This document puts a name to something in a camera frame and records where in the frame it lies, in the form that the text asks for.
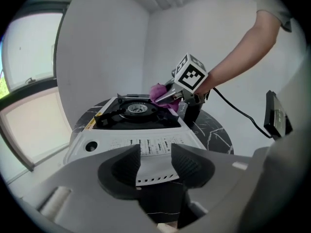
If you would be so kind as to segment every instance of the green foliage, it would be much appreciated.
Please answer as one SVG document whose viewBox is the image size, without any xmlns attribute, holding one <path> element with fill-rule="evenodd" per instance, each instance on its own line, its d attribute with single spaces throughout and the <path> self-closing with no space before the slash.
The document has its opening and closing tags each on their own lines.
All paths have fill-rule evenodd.
<svg viewBox="0 0 311 233">
<path fill-rule="evenodd" d="M 5 95 L 9 94 L 8 87 L 6 86 L 6 82 L 4 77 L 0 79 L 0 99 L 3 98 Z"/>
</svg>

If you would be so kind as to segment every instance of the person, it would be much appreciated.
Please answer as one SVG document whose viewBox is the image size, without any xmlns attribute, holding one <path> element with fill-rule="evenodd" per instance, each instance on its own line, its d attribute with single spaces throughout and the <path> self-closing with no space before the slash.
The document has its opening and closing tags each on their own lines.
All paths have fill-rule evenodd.
<svg viewBox="0 0 311 233">
<path fill-rule="evenodd" d="M 291 14 L 281 0 L 256 0 L 257 16 L 235 49 L 209 73 L 195 91 L 205 94 L 257 64 L 274 46 L 280 27 L 291 32 Z"/>
</svg>

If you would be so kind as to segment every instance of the black marble table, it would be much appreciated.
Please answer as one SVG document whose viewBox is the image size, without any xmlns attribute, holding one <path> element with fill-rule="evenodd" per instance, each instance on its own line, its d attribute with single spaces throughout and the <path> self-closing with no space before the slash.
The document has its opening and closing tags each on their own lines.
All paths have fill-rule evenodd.
<svg viewBox="0 0 311 233">
<path fill-rule="evenodd" d="M 86 111 L 77 121 L 70 137 L 71 144 L 79 132 L 92 120 L 109 100 L 96 104 Z M 183 119 L 187 105 L 179 104 L 178 115 Z M 204 144 L 207 150 L 233 154 L 231 140 L 221 124 L 211 115 L 201 110 L 197 120 L 191 126 L 192 131 Z M 147 185 L 141 187 L 146 196 L 140 200 L 140 205 L 155 223 L 177 221 L 180 212 L 183 184 L 180 180 Z"/>
</svg>

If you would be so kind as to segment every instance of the purple cloth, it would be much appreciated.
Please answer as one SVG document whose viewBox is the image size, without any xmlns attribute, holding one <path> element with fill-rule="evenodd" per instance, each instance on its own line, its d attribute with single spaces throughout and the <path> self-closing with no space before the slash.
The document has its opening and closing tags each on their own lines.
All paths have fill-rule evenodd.
<svg viewBox="0 0 311 233">
<path fill-rule="evenodd" d="M 156 103 L 156 99 L 161 97 L 165 93 L 167 93 L 165 85 L 162 85 L 162 84 L 158 83 L 158 84 L 156 84 L 156 85 L 151 87 L 151 90 L 150 90 L 150 100 L 152 101 L 152 103 L 154 103 L 155 105 L 157 105 L 159 107 L 171 108 L 171 109 L 173 109 L 173 110 L 175 110 L 177 112 L 178 111 L 178 106 L 179 106 L 179 103 L 180 103 L 181 99 L 177 99 L 174 102 L 167 103 L 167 104 L 157 104 Z"/>
</svg>

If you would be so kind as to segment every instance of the yellow warning label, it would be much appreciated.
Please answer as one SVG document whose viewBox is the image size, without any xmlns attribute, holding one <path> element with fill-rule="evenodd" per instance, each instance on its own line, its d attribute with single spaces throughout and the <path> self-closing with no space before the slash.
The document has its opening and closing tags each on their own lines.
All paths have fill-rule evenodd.
<svg viewBox="0 0 311 233">
<path fill-rule="evenodd" d="M 102 113 L 98 112 L 95 116 L 98 117 L 98 116 L 101 116 L 101 115 L 102 115 Z M 92 120 L 86 125 L 86 127 L 84 129 L 85 130 L 92 129 L 94 125 L 95 125 L 95 119 L 92 118 Z"/>
</svg>

